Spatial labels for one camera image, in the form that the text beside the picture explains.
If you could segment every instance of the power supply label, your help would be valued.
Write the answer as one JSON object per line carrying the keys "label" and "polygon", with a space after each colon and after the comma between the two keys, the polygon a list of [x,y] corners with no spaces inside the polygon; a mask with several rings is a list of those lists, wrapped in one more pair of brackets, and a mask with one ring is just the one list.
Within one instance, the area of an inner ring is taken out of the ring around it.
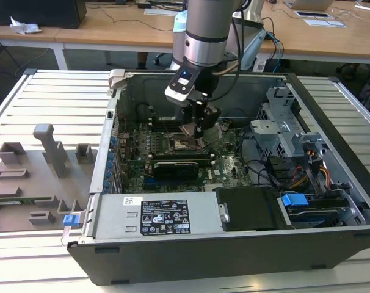
{"label": "power supply label", "polygon": [[189,234],[187,200],[142,201],[140,233],[143,236]]}

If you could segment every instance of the desk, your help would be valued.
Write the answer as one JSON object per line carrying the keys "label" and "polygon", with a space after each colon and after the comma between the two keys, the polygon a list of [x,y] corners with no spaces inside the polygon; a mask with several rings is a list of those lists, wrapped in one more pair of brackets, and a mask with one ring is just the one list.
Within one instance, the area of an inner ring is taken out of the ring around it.
{"label": "desk", "polygon": [[[334,17],[341,14],[340,9],[351,10],[362,18],[342,14],[338,20],[343,21],[346,28],[309,26],[304,20],[297,19],[294,11],[282,1],[275,5],[265,2],[261,15],[273,19],[275,34],[284,43],[284,59],[370,64],[370,11],[354,6],[354,2],[335,1],[327,10]],[[264,22],[266,29],[272,31],[270,21]],[[272,41],[265,41],[257,55],[257,65],[265,64],[273,50]],[[262,66],[254,68],[254,71],[263,71]]]}
{"label": "desk", "polygon": [[55,53],[61,70],[67,70],[64,49],[101,51],[164,52],[173,47],[173,16],[145,15],[144,9],[116,7],[102,9],[117,20],[139,20],[163,31],[148,27],[138,21],[112,20],[97,5],[87,5],[86,18],[79,29],[41,27],[38,34],[20,35],[7,26],[0,26],[0,41],[5,46],[49,48]]}
{"label": "desk", "polygon": [[[284,59],[312,60],[342,63],[370,63],[370,11],[355,9],[354,2],[336,1],[332,6],[352,10],[365,20],[341,15],[347,28],[309,26],[279,0],[278,4],[264,3],[263,17],[271,17],[277,37],[284,43]],[[128,8],[103,8],[114,20],[140,20],[153,27],[168,30],[158,31],[137,21],[112,20],[99,8],[87,8],[85,20],[79,29],[43,27],[39,34],[26,36],[14,33],[7,26],[0,26],[0,41],[6,46],[27,46],[54,50],[59,69],[66,70],[64,49],[91,49],[103,51],[172,52],[174,17],[145,15],[136,6]],[[328,13],[339,15],[341,11],[329,8]],[[269,20],[265,20],[271,30]],[[272,41],[265,41],[257,58],[257,66],[264,65],[274,50]]]}

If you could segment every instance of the motherboard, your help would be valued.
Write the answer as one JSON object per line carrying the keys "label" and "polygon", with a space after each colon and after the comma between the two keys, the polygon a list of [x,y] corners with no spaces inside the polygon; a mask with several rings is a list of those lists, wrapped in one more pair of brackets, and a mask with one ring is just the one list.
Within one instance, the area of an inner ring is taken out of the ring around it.
{"label": "motherboard", "polygon": [[216,123],[198,140],[170,122],[133,123],[124,131],[119,128],[117,178],[122,193],[213,191],[252,185],[239,157],[241,128]]}

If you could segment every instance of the laptop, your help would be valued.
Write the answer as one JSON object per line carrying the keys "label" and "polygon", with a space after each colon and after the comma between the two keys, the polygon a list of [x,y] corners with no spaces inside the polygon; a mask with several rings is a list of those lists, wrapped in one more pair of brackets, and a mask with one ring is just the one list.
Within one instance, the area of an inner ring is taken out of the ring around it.
{"label": "laptop", "polygon": [[283,0],[291,9],[325,11],[334,0]]}

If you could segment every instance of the floor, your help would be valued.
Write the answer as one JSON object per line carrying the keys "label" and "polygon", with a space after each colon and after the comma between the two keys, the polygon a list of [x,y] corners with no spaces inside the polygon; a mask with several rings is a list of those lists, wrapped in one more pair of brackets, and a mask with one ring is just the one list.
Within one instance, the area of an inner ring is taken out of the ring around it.
{"label": "floor", "polygon": [[[20,48],[8,47],[7,50],[21,66],[31,61],[26,68],[37,69],[57,69],[55,56],[51,50],[41,48]],[[105,64],[103,51],[88,50],[66,50],[65,55],[70,70],[111,70],[114,68],[136,68],[136,53],[134,52],[111,52],[112,65]],[[147,61],[148,69],[165,69],[170,65],[171,55],[167,54],[161,58],[161,65],[155,66],[153,59],[156,54],[149,54]],[[0,104],[10,92],[22,71],[18,70],[17,65],[10,58],[5,50],[0,52]],[[352,82],[344,81],[335,69],[340,64],[326,62],[291,61],[289,68],[282,67],[280,72],[293,72],[298,76],[337,76],[343,81],[345,86],[357,96],[369,76],[369,70],[365,65],[360,66],[356,77]]]}

